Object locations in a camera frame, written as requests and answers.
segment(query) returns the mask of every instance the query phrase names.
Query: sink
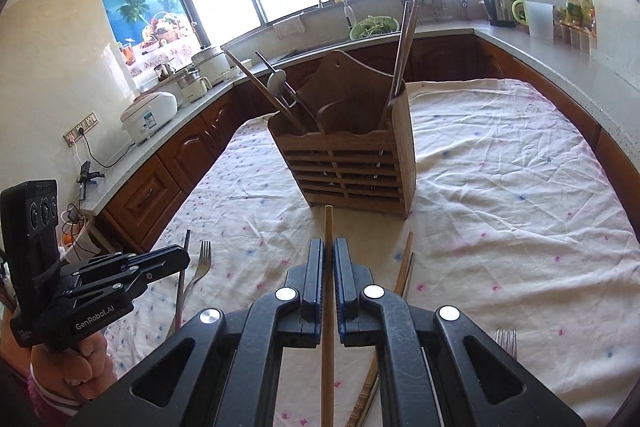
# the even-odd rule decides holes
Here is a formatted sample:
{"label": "sink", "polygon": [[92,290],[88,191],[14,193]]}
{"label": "sink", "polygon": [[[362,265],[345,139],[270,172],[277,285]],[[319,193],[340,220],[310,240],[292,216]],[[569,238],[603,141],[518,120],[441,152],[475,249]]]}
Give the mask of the sink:
{"label": "sink", "polygon": [[299,55],[304,55],[306,53],[316,52],[316,51],[324,50],[326,48],[333,48],[334,46],[338,46],[340,44],[346,44],[347,42],[351,42],[351,41],[347,39],[343,41],[332,42],[331,44],[320,44],[319,46],[313,46],[311,48],[305,48],[303,50],[293,50],[287,53],[286,55],[283,55],[281,58],[279,58],[278,62],[283,62],[285,60],[289,60],[290,58],[298,57]]}

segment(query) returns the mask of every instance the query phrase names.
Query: wrist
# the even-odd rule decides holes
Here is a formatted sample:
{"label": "wrist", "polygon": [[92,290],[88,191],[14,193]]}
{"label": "wrist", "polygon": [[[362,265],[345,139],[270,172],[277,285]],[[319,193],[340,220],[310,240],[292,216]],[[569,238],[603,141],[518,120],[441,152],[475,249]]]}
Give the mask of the wrist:
{"label": "wrist", "polygon": [[80,410],[82,405],[78,400],[63,396],[57,391],[52,391],[44,387],[36,378],[36,375],[33,372],[33,365],[30,365],[30,371],[31,380],[33,380],[33,387],[44,402],[69,416],[75,415],[76,412]]}

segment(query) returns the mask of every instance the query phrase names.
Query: pink sleeve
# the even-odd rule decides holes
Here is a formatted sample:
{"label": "pink sleeve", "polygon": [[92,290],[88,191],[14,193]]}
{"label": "pink sleeve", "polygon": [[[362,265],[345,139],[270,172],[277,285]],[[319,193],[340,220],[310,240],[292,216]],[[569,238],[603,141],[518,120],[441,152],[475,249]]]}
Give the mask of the pink sleeve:
{"label": "pink sleeve", "polygon": [[29,375],[27,385],[29,388],[29,397],[33,404],[33,410],[45,427],[65,427],[66,422],[70,417],[45,402],[36,389],[36,384],[34,383],[31,375]]}

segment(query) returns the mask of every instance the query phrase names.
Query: wall socket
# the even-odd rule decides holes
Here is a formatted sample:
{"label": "wall socket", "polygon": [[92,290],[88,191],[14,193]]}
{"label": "wall socket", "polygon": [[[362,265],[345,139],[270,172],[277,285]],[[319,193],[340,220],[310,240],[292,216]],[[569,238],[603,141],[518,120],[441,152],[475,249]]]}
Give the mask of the wall socket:
{"label": "wall socket", "polygon": [[72,147],[74,142],[77,142],[80,137],[82,136],[80,134],[80,128],[82,128],[83,132],[87,132],[90,129],[94,128],[98,123],[98,118],[95,116],[95,113],[92,112],[88,117],[83,118],[78,124],[76,124],[73,129],[71,129],[70,131],[66,132],[63,135],[63,138],[65,139],[66,144],[69,147]]}

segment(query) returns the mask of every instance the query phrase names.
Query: poster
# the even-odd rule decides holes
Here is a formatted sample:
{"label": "poster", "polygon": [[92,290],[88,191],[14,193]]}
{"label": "poster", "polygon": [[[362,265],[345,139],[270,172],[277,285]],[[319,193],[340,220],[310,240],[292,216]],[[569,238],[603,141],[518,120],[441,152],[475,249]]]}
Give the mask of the poster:
{"label": "poster", "polygon": [[180,0],[102,0],[131,76],[169,62],[191,62],[198,39]]}

